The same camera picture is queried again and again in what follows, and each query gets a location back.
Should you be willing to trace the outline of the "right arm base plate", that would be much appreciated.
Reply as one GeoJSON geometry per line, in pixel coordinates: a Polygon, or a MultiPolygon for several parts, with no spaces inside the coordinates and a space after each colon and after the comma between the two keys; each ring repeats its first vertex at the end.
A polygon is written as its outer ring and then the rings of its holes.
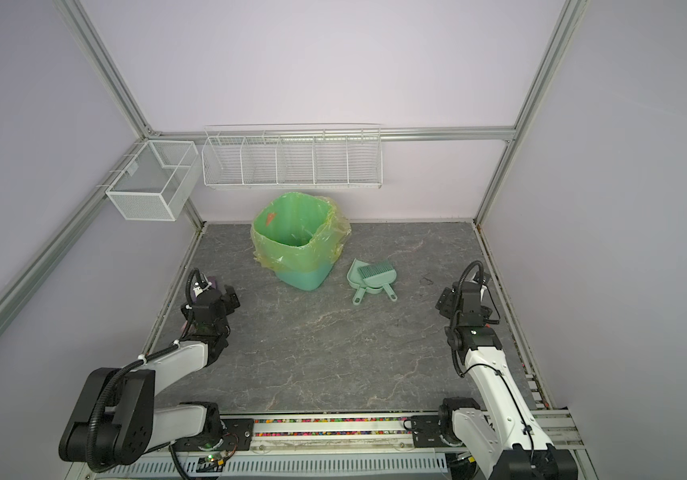
{"type": "Polygon", "coordinates": [[[463,442],[449,432],[437,414],[413,415],[403,420],[416,448],[461,448],[463,442]]]}

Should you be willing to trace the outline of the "green hand brush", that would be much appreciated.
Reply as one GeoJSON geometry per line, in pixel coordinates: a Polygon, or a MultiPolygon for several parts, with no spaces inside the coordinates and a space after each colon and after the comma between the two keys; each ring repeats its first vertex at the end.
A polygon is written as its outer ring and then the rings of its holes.
{"type": "Polygon", "coordinates": [[[399,298],[393,290],[393,283],[397,281],[397,270],[389,260],[361,266],[357,271],[369,288],[382,289],[392,302],[397,302],[399,298]]]}

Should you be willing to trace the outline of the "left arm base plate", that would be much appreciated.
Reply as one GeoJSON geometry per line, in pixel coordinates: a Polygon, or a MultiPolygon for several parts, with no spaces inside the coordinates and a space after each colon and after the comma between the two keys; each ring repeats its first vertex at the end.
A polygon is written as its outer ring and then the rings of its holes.
{"type": "Polygon", "coordinates": [[[175,442],[177,452],[241,452],[250,449],[255,420],[249,417],[235,417],[221,420],[220,437],[201,433],[175,442]]]}

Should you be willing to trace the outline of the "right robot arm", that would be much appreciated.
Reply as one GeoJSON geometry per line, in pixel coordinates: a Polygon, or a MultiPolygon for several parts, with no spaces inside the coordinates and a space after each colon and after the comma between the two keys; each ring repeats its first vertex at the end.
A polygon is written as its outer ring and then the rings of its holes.
{"type": "Polygon", "coordinates": [[[439,408],[443,435],[463,444],[487,479],[577,479],[573,456],[559,450],[515,385],[497,332],[483,313],[485,264],[475,260],[437,300],[449,320],[445,338],[453,370],[477,386],[483,405],[449,399],[439,408]]]}

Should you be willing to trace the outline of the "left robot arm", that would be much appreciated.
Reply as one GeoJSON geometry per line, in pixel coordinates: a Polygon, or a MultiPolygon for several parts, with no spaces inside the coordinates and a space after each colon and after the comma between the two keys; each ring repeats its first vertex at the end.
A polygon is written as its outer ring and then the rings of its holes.
{"type": "Polygon", "coordinates": [[[197,268],[185,282],[179,338],[121,367],[87,376],[57,447],[65,462],[83,463],[94,473],[131,465],[149,451],[200,437],[210,448],[226,434],[214,402],[159,407],[155,399],[178,380],[211,366],[227,348],[229,315],[240,306],[235,289],[218,286],[197,268]]]}

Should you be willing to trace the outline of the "green dustpan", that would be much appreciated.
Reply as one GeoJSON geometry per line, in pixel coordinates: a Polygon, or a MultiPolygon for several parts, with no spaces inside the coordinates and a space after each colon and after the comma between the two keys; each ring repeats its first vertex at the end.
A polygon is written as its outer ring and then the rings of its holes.
{"type": "Polygon", "coordinates": [[[347,272],[347,281],[349,282],[349,286],[355,290],[355,295],[353,295],[353,305],[359,306],[361,305],[361,302],[363,302],[363,299],[365,299],[365,295],[367,294],[379,294],[383,292],[381,288],[372,288],[367,286],[365,283],[365,280],[363,280],[363,276],[359,273],[359,268],[369,266],[367,262],[355,259],[353,260],[353,263],[351,263],[351,267],[349,267],[349,272],[347,272]]]}

